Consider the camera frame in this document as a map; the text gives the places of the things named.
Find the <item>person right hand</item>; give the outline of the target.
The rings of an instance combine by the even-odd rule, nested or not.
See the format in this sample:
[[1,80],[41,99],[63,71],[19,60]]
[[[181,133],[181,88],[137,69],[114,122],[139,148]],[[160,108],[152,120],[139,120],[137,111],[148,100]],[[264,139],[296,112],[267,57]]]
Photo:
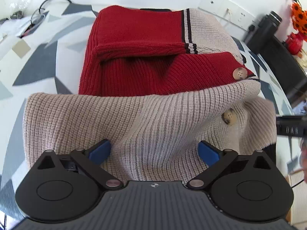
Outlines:
[[305,138],[301,139],[300,150],[300,165],[304,172],[304,181],[307,183],[307,140]]

